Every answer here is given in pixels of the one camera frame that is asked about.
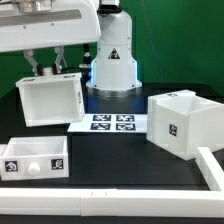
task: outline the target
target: white cube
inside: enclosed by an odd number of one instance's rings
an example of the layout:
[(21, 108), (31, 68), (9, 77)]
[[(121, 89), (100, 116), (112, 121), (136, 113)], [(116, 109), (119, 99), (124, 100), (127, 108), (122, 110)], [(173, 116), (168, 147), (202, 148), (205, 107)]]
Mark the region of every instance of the white cube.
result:
[(85, 111), (80, 78), (77, 73), (18, 81), (26, 126), (81, 121)]
[(224, 148), (224, 105), (183, 90), (148, 98), (147, 139), (174, 155), (195, 158), (197, 147)]
[(2, 180), (68, 177), (67, 137), (11, 138), (0, 172)]

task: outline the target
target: open white box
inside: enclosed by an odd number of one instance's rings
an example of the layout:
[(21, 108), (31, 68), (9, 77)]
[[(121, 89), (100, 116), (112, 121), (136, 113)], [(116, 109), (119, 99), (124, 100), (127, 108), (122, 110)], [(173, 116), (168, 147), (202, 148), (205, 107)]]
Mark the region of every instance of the open white box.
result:
[(183, 90), (148, 98), (147, 139), (176, 156), (224, 148), (224, 105)]
[(81, 121), (85, 112), (80, 78), (76, 73), (18, 81), (26, 126)]
[(67, 138), (11, 138), (0, 157), (2, 180), (68, 177)]

